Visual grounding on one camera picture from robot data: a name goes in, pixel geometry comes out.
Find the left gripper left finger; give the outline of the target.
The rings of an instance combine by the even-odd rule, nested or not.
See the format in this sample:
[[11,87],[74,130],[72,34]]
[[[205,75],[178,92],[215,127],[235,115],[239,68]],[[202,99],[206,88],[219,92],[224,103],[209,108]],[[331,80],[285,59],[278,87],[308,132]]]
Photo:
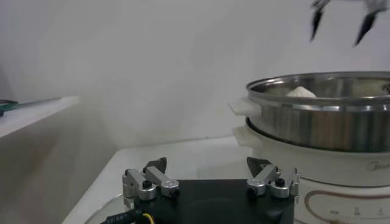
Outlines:
[[125,206],[134,208],[136,199],[152,201],[158,196],[180,197],[179,181],[165,175],[167,157],[149,161],[141,171],[126,169],[122,174],[122,196]]

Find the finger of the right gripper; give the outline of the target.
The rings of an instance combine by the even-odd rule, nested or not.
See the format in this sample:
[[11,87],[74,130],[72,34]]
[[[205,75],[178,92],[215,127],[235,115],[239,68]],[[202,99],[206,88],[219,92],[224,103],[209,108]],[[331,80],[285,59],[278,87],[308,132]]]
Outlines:
[[329,2],[330,0],[315,0],[311,5],[311,8],[313,9],[313,16],[311,20],[310,41],[313,41],[316,37],[317,30],[324,14],[324,9]]
[[375,20],[379,13],[385,12],[388,9],[388,0],[364,0],[366,14],[361,23],[358,35],[354,42],[354,46],[358,46],[364,36],[373,28]]

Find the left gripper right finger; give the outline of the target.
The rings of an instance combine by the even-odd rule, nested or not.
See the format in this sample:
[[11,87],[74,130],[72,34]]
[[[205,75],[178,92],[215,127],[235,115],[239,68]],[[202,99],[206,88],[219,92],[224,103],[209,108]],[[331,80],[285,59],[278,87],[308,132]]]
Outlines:
[[272,198],[292,198],[299,202],[300,174],[295,167],[281,169],[266,159],[247,157],[247,166],[252,175],[246,181],[246,195],[250,203],[269,194]]

